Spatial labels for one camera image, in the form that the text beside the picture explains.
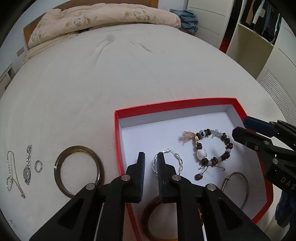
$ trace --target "brown bangle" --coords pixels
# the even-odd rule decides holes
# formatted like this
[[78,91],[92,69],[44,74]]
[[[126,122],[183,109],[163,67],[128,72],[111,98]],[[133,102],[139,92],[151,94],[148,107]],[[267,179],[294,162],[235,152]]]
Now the brown bangle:
[[55,162],[55,167],[54,167],[54,179],[57,183],[58,188],[62,191],[63,194],[65,194],[67,197],[72,198],[75,195],[70,193],[62,183],[61,179],[61,167],[64,162],[64,160],[70,156],[73,153],[76,152],[84,152],[89,154],[95,161],[96,163],[96,168],[97,168],[97,176],[96,176],[96,185],[102,185],[104,183],[104,167],[101,162],[101,159],[98,157],[98,155],[92,150],[89,149],[85,146],[71,146],[64,150],[59,157],[57,158]]
[[[162,239],[162,238],[159,238],[159,237],[153,235],[149,230],[148,223],[149,223],[150,215],[152,214],[153,210],[155,208],[157,208],[160,204],[162,204],[161,199],[160,199],[159,196],[157,196],[156,198],[152,199],[148,203],[148,205],[145,207],[145,209],[144,209],[144,211],[142,213],[142,219],[141,219],[143,232],[150,241],[178,241],[178,239]],[[198,212],[200,214],[200,219],[202,220],[202,215],[201,215],[200,208],[198,208]]]

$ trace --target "white cabinet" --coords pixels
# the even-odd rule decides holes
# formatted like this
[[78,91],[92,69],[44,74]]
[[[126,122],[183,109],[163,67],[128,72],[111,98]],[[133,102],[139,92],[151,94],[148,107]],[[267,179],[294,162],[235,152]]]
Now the white cabinet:
[[259,34],[239,23],[226,54],[257,79],[273,47]]
[[187,9],[195,13],[195,36],[219,48],[229,21],[234,0],[189,0]]
[[277,103],[288,123],[296,126],[296,37],[284,19],[257,81]]
[[8,87],[11,79],[14,77],[14,71],[10,65],[0,77],[0,99]]

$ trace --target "chain necklace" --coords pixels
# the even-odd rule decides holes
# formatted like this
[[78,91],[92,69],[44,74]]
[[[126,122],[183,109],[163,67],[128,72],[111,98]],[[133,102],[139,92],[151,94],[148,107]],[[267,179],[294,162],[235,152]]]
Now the chain necklace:
[[8,191],[10,191],[11,188],[12,188],[12,185],[13,185],[13,181],[14,181],[15,184],[17,185],[17,188],[20,191],[20,194],[21,194],[22,198],[26,198],[25,197],[25,194],[24,194],[24,192],[22,190],[22,188],[20,187],[20,183],[19,183],[18,178],[17,178],[17,170],[16,170],[16,168],[15,168],[15,178],[16,178],[16,180],[13,178],[13,174],[10,171],[10,165],[9,165],[9,160],[8,160],[8,154],[9,154],[9,152],[12,153],[12,156],[13,156],[13,165],[14,165],[14,168],[15,168],[15,154],[12,151],[8,151],[7,152],[7,166],[8,166],[9,177],[6,179],[6,187],[7,187]]

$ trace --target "jewelry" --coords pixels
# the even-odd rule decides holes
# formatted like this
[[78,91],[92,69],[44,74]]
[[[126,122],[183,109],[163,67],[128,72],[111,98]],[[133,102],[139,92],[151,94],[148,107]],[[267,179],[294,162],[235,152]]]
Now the jewelry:
[[[167,150],[163,150],[161,151],[162,153],[168,153],[168,152],[171,152],[174,154],[174,156],[178,159],[178,162],[179,162],[179,171],[177,173],[177,175],[180,175],[182,170],[183,170],[183,161],[181,159],[181,157],[179,156],[178,153],[174,152],[172,149],[168,148]],[[157,158],[157,155],[158,153],[154,156],[153,160],[152,160],[152,170],[154,172],[154,174],[158,177],[157,175],[157,171],[155,169],[155,161],[156,161],[156,158]]]
[[[10,165],[9,165],[9,160],[8,160],[8,154],[9,154],[9,152],[12,153],[12,157],[13,157],[13,166],[14,166],[14,169],[15,169],[15,178],[16,178],[16,180],[13,178],[13,174],[12,174],[12,172],[10,171]],[[11,190],[11,188],[12,188],[12,185],[13,185],[13,181],[14,181],[15,184],[17,185],[17,188],[18,188],[19,191],[20,191],[20,194],[21,194],[22,198],[26,198],[26,197],[25,197],[25,194],[24,194],[24,192],[23,192],[23,190],[22,190],[21,187],[20,187],[20,183],[19,183],[18,178],[17,178],[17,170],[16,170],[16,168],[15,168],[15,154],[14,154],[12,151],[8,151],[8,152],[7,152],[7,166],[8,166],[9,177],[6,179],[6,187],[7,187],[8,191],[10,192],[10,190]]]
[[[213,137],[220,138],[221,141],[223,141],[224,144],[226,145],[226,148],[225,148],[226,150],[221,156],[213,157],[211,160],[208,160],[206,158],[207,152],[205,149],[202,148],[202,144],[199,142],[199,140],[201,140],[205,137],[208,137],[210,135],[212,135],[212,138]],[[190,131],[183,131],[182,136],[194,138],[195,143],[196,143],[196,150],[197,150],[196,156],[197,156],[198,160],[201,161],[201,164],[202,164],[202,167],[200,167],[199,170],[202,168],[205,168],[205,167],[208,168],[209,166],[218,167],[218,166],[216,166],[217,163],[222,162],[230,157],[230,152],[231,152],[231,149],[233,148],[233,144],[230,142],[230,139],[227,138],[226,133],[221,133],[217,129],[216,130],[210,130],[210,129],[200,130],[196,134],[193,132],[190,132]],[[203,172],[196,174],[194,176],[194,179],[196,181],[201,180],[203,178],[203,174],[207,170],[207,168]]]
[[[40,169],[37,171],[37,165],[38,165],[38,163],[40,163]],[[39,161],[39,160],[37,160],[35,162],[35,171],[38,172],[38,173],[41,172],[42,171],[42,166],[43,166],[42,162]]]
[[31,179],[31,168],[30,168],[31,151],[32,151],[32,145],[28,145],[27,162],[26,162],[26,167],[24,168],[24,171],[23,171],[24,180],[27,185],[30,185],[30,179]]
[[75,195],[70,193],[62,183],[61,179],[61,167],[64,162],[64,160],[70,156],[73,153],[76,152],[84,152],[89,154],[96,163],[97,168],[97,175],[96,175],[96,182],[95,185],[102,185],[104,183],[104,167],[101,162],[101,159],[98,157],[98,155],[92,150],[85,146],[71,146],[64,150],[57,158],[54,166],[54,179],[56,181],[56,184],[58,188],[62,191],[63,194],[65,194],[67,197],[72,198]]
[[[150,218],[152,212],[154,211],[154,209],[156,209],[160,204],[162,204],[161,199],[159,196],[157,196],[156,198],[152,199],[148,203],[148,205],[144,208],[144,211],[142,213],[142,218],[141,218],[141,225],[142,225],[143,232],[150,241],[178,241],[177,238],[176,239],[159,238],[159,237],[153,235],[149,230],[149,225],[148,225],[149,218]],[[199,206],[198,206],[198,212],[199,212],[202,224],[203,224],[202,214],[201,214]]]
[[223,181],[223,184],[222,184],[222,188],[221,188],[221,191],[223,192],[224,191],[224,188],[227,184],[227,182],[229,181],[229,179],[233,176],[233,175],[240,175],[242,176],[245,181],[246,181],[246,197],[244,199],[244,203],[242,204],[242,206],[240,207],[241,210],[244,209],[244,207],[246,206],[247,202],[248,202],[248,199],[249,199],[249,195],[250,195],[250,186],[249,186],[249,182],[248,182],[248,179],[246,178],[246,176],[240,172],[234,172],[232,174],[230,174],[228,177],[226,177]]

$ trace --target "beige comforter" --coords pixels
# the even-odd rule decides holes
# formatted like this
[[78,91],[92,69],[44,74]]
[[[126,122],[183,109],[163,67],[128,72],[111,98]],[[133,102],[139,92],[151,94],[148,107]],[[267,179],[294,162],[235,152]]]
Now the beige comforter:
[[78,6],[61,11],[51,9],[34,29],[28,47],[31,48],[61,34],[112,23],[141,22],[180,28],[180,18],[171,12],[135,4],[105,4]]

